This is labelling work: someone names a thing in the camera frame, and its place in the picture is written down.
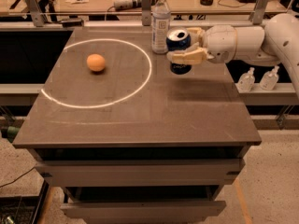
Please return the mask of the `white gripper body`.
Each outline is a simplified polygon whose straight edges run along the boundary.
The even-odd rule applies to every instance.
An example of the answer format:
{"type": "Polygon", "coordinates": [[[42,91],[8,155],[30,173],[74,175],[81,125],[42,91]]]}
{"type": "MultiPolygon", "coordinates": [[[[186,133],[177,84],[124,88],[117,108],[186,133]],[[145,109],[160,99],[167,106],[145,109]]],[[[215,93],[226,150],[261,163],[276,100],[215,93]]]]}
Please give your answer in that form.
{"type": "Polygon", "coordinates": [[[236,39],[236,30],[231,25],[215,25],[206,30],[207,59],[212,63],[230,62],[235,56],[236,39]]]}

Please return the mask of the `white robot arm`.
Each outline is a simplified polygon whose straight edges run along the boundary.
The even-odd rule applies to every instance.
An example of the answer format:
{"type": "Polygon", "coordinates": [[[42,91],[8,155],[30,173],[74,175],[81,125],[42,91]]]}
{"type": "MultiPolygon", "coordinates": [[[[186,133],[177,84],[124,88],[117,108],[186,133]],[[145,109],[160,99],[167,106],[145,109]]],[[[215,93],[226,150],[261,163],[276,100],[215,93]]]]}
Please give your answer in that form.
{"type": "Polygon", "coordinates": [[[299,20],[278,14],[265,26],[215,25],[207,30],[187,30],[191,44],[186,49],[170,49],[171,63],[198,65],[204,61],[228,63],[240,60],[260,66],[282,63],[299,95],[299,20]]]}

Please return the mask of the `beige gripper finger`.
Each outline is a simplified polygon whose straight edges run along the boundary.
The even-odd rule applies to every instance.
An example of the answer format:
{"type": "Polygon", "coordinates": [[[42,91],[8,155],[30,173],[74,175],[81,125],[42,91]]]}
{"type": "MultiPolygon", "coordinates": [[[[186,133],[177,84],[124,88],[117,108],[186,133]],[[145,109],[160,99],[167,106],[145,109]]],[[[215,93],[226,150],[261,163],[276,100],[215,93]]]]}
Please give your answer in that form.
{"type": "Polygon", "coordinates": [[[203,38],[205,37],[206,32],[200,27],[189,27],[187,29],[190,37],[191,37],[191,44],[199,43],[200,45],[203,44],[203,38]]]}
{"type": "Polygon", "coordinates": [[[197,65],[206,60],[213,59],[214,56],[208,53],[207,48],[202,48],[196,42],[187,49],[168,51],[166,58],[171,63],[184,65],[197,65]]]}

